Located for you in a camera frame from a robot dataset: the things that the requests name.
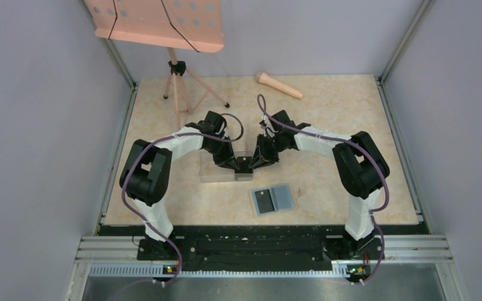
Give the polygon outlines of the beige leather card holder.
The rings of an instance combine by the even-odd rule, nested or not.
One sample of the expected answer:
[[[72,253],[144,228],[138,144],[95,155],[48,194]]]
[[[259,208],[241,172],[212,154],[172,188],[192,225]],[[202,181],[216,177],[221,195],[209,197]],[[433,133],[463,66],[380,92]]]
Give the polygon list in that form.
[[[288,183],[251,189],[248,196],[256,218],[288,213],[299,208],[292,186]]]

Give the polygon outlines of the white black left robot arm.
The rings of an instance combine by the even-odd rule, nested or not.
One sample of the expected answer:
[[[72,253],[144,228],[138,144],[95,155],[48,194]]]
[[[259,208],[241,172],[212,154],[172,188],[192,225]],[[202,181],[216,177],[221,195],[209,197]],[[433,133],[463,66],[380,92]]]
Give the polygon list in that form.
[[[244,132],[231,138],[227,117],[228,113],[209,111],[203,120],[190,122],[171,135],[152,142],[138,139],[133,143],[119,185],[122,203],[145,227],[145,237],[138,246],[138,260],[182,261],[180,249],[170,238],[174,226],[164,201],[174,161],[204,150],[212,155],[218,167],[241,169],[232,144],[240,140]]]

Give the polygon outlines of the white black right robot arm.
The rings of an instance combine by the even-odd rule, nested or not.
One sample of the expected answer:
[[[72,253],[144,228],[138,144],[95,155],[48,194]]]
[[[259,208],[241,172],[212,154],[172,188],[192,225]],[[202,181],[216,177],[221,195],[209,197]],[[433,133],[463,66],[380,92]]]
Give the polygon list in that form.
[[[285,110],[264,115],[260,124],[265,132],[257,137],[249,167],[271,166],[279,162],[281,152],[290,149],[333,160],[350,196],[341,252],[350,258],[360,258],[369,248],[377,248],[380,256],[384,256],[385,239],[375,238],[382,230],[374,214],[388,205],[387,200],[379,208],[375,203],[380,193],[388,193],[390,168],[371,135],[359,131],[333,137],[309,123],[296,124]]]

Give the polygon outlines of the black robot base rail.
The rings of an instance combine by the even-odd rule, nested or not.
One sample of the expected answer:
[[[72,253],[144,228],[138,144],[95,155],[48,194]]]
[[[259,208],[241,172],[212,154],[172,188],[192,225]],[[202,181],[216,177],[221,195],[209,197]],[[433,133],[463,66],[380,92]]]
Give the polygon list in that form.
[[[169,242],[145,234],[145,226],[101,226],[99,236],[130,236],[139,261],[182,259],[184,272],[297,272],[332,268],[333,260],[375,263],[380,238],[356,243],[342,225],[175,226]]]

